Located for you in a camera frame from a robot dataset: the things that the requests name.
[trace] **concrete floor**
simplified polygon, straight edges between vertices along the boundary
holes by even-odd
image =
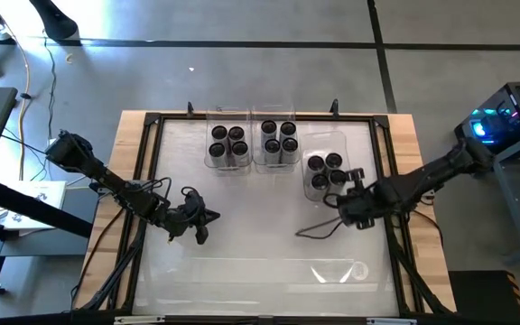
[[[4,18],[21,35],[34,95],[24,125],[26,143],[47,142],[51,60],[42,25],[27,1],[0,0]],[[366,0],[116,0],[55,3],[79,24],[82,38],[372,42]],[[376,0],[385,42],[520,44],[520,1]],[[58,82],[52,132],[86,137],[106,161],[124,109],[196,109],[292,101],[299,111],[386,112],[376,51],[51,46]],[[65,59],[72,55],[72,63]],[[452,128],[508,81],[520,81],[520,51],[387,51],[399,113],[414,116],[423,159],[447,152]],[[23,89],[17,48],[0,45],[0,86]],[[16,132],[15,110],[8,128]],[[15,162],[16,144],[0,143],[0,162]],[[38,170],[27,154],[25,174]],[[0,180],[17,170],[0,169]],[[73,180],[53,168],[54,180]],[[495,180],[459,177],[438,193],[435,208],[451,270],[503,269],[519,247]],[[0,316],[64,311],[82,258],[17,257],[1,277],[12,294]],[[508,268],[520,284],[520,265]]]

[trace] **clear plastic container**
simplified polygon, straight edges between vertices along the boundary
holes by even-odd
[[[300,139],[294,106],[265,105],[252,109],[254,162],[260,173],[293,172],[300,161]]]
[[[253,161],[250,110],[215,107],[206,113],[204,163],[219,176],[250,173]]]
[[[318,202],[327,194],[345,194],[349,170],[347,138],[342,132],[302,136],[302,182],[308,200]]]

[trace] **yellow cable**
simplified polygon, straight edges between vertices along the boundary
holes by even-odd
[[[12,31],[11,27],[7,24],[5,21],[5,26],[7,27],[7,30],[11,34],[11,37],[14,38],[15,42],[17,43],[17,47],[19,47],[19,51],[22,53],[23,56],[23,63],[25,64],[25,74],[26,74],[26,82],[25,82],[25,90],[23,91],[24,94],[29,94],[29,83],[30,83],[30,72],[29,72],[29,62],[27,61],[27,57],[25,56],[25,52],[23,51],[22,45],[19,43],[19,40],[17,40],[17,37],[15,36],[14,31]],[[19,147],[19,181],[23,181],[23,161],[25,160],[25,147],[23,145],[23,116],[25,115],[25,107],[26,107],[26,99],[22,98],[22,108],[19,111],[19,141],[21,141],[20,147]]]

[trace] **wooden table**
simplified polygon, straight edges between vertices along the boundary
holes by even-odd
[[[109,160],[109,169],[117,173],[123,179],[132,179],[135,168],[135,161],[140,144],[140,138],[144,127],[144,117],[146,111],[124,111],[117,128],[114,149]],[[165,113],[181,113],[173,111],[165,111]],[[390,122],[390,131],[393,139],[393,147],[395,150],[396,164],[399,173],[410,172],[421,165],[423,159],[421,157],[416,132],[414,130],[413,117],[411,115],[397,114],[388,115]],[[150,133],[148,140],[148,148],[153,146],[155,132]],[[383,156],[383,165],[387,165],[386,154]],[[144,159],[143,177],[147,177],[147,166],[150,162],[151,152],[148,150]],[[435,219],[432,207],[419,205],[417,208],[420,212]],[[88,243],[88,252],[96,244],[98,236],[107,223],[119,211],[119,206],[112,200],[102,200],[97,207],[94,228]],[[83,283],[79,290],[75,306],[80,307],[93,296],[101,284],[107,279],[116,262],[117,248],[119,245],[120,235],[124,218],[120,218],[108,231],[104,239],[99,243],[96,254],[89,265],[88,271],[84,276]],[[137,218],[135,218],[134,227],[132,228],[131,238],[135,233],[137,226]],[[415,213],[411,213],[411,221],[409,223],[411,239],[413,242],[414,258],[418,272],[424,281],[429,285],[431,290],[439,297],[441,302],[451,310],[456,310],[455,303],[450,288],[449,274],[445,263],[444,254],[442,252],[441,240],[437,229],[427,220],[419,217]],[[118,293],[118,306],[121,305],[125,298],[127,290],[127,281],[129,278],[130,265],[126,268],[120,283]],[[405,298],[409,308],[414,311],[413,295],[411,291],[410,281],[405,271],[402,269]]]

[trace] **blue light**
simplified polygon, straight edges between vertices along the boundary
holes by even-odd
[[[483,125],[480,122],[473,124],[473,131],[475,132],[475,135],[477,135],[477,136],[487,135],[487,133],[483,129]]]

